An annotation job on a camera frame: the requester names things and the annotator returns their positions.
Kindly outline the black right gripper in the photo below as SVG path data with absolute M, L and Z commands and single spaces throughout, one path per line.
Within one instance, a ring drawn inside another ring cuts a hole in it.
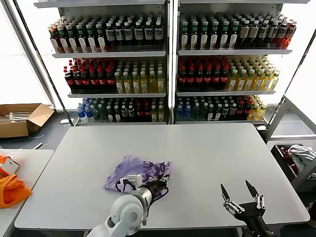
M 220 184 L 224 200 L 223 206 L 228 212 L 240 212 L 236 214 L 236 219 L 243 221 L 247 226 L 263 227 L 266 225 L 263 220 L 263 215 L 266 211 L 265 197 L 264 195 L 260 195 L 250 182 L 246 180 L 245 183 L 254 201 L 237 204 L 230 198 L 224 185 Z

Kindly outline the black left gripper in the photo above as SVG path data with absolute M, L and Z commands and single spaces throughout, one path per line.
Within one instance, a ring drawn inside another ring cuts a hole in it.
M 164 181 L 154 181 L 153 182 L 153 192 L 154 196 L 163 196 L 169 191 L 167 183 Z

